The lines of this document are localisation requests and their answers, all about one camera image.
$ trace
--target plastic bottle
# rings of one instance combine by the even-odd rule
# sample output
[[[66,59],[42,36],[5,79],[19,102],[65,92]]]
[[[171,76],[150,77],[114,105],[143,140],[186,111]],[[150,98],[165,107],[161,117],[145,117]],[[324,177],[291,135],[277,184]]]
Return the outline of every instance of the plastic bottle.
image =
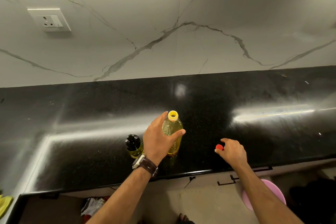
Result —
[[[137,158],[144,152],[144,145],[137,135],[128,135],[125,140],[125,145],[132,158]]]
[[[170,136],[176,131],[183,128],[182,122],[179,119],[179,114],[176,111],[170,111],[167,118],[162,124],[162,131],[166,136]],[[180,148],[182,137],[179,137],[169,149],[167,156],[175,156]]]

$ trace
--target black granite countertop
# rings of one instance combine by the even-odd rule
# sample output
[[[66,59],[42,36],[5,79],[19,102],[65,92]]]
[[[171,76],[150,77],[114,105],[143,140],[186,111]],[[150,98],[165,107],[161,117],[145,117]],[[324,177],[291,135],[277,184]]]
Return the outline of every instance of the black granite countertop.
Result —
[[[16,143],[12,156],[26,149],[16,164],[30,175],[24,194],[122,183],[133,161],[125,137],[166,110],[187,132],[156,179],[231,170],[214,153],[222,137],[252,167],[336,157],[335,66],[1,88],[0,100],[3,152],[5,142]]]

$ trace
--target white marble backsplash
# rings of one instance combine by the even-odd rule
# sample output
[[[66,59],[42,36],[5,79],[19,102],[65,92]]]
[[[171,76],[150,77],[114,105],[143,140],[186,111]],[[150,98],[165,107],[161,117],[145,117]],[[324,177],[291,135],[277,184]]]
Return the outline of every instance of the white marble backsplash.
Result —
[[[43,32],[27,8],[60,8]],[[0,0],[0,87],[336,65],[336,0]]]

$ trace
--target yellow oil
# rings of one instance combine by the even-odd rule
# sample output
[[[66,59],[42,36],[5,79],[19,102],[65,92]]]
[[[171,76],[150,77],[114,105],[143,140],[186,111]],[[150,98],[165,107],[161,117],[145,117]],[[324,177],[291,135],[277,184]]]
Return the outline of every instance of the yellow oil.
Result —
[[[173,133],[175,133],[176,131],[178,131],[178,130],[180,130],[180,129],[183,128],[182,122],[181,122],[181,120],[179,118],[177,118],[176,121],[171,121],[170,120],[170,118],[171,118],[171,112],[173,112],[173,111],[169,112],[168,117],[165,119],[165,121],[163,122],[163,125],[162,125],[162,131],[163,131],[163,133],[166,136],[170,136]],[[167,156],[173,157],[173,156],[175,156],[178,153],[180,145],[181,145],[181,140],[182,140],[182,137],[179,137],[174,142],[173,146],[169,149]]]
[[[137,158],[139,155],[144,153],[144,145],[141,142],[140,147],[135,151],[128,151],[128,153],[131,155],[132,158]]]

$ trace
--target pink plastic tub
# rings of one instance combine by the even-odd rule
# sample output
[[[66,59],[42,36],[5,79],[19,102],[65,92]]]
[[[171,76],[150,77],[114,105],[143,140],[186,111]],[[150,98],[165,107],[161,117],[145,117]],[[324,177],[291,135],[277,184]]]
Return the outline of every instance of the pink plastic tub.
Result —
[[[266,186],[278,197],[278,199],[280,199],[280,201],[284,204],[286,204],[286,200],[285,197],[283,195],[283,193],[281,192],[281,190],[272,182],[270,182],[269,180],[265,180],[265,179],[261,179]],[[246,205],[246,207],[248,209],[250,209],[251,211],[253,211],[252,205],[250,203],[249,198],[247,197],[247,194],[245,191],[243,191],[241,197],[243,198],[243,202]]]

